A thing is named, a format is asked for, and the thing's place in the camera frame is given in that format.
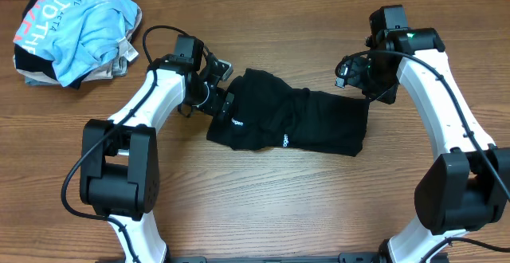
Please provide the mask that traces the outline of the black polo shirt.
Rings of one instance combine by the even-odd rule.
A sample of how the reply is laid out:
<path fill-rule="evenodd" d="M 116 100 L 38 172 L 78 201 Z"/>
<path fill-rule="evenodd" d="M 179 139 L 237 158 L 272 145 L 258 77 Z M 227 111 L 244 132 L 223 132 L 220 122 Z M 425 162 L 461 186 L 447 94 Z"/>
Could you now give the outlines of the black polo shirt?
<path fill-rule="evenodd" d="M 369 100 L 292 88 L 262 70 L 246 69 L 227 88 L 232 113 L 214 117 L 206 139 L 234 150 L 298 148 L 356 156 L 367 132 Z"/>

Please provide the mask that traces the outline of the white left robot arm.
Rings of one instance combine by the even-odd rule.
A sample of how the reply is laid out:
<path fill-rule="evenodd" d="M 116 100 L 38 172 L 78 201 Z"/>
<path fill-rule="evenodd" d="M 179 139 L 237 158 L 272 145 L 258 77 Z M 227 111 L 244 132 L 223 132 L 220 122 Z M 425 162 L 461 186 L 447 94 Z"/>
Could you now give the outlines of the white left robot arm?
<path fill-rule="evenodd" d="M 142 87 L 121 110 L 84 126 L 80 198 L 115 230 L 124 261 L 170 261 L 153 213 L 160 185 L 157 135 L 184 104 L 225 117 L 233 95 L 218 83 L 232 72 L 213 54 L 204 61 L 167 54 L 148 65 Z"/>

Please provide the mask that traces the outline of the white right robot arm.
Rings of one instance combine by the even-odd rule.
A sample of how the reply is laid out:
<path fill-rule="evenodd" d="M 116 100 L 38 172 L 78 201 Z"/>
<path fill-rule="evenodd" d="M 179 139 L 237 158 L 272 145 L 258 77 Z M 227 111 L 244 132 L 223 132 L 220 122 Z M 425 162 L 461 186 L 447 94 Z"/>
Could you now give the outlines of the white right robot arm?
<path fill-rule="evenodd" d="M 373 260 L 445 262 L 447 245 L 501 219 L 509 201 L 509 150 L 499 148 L 471 113 L 435 29 L 384 29 L 366 45 L 367 51 L 336 66 L 337 86 L 354 86 L 380 101 L 402 86 L 433 152 L 414 192 L 415 217 L 380 245 Z"/>

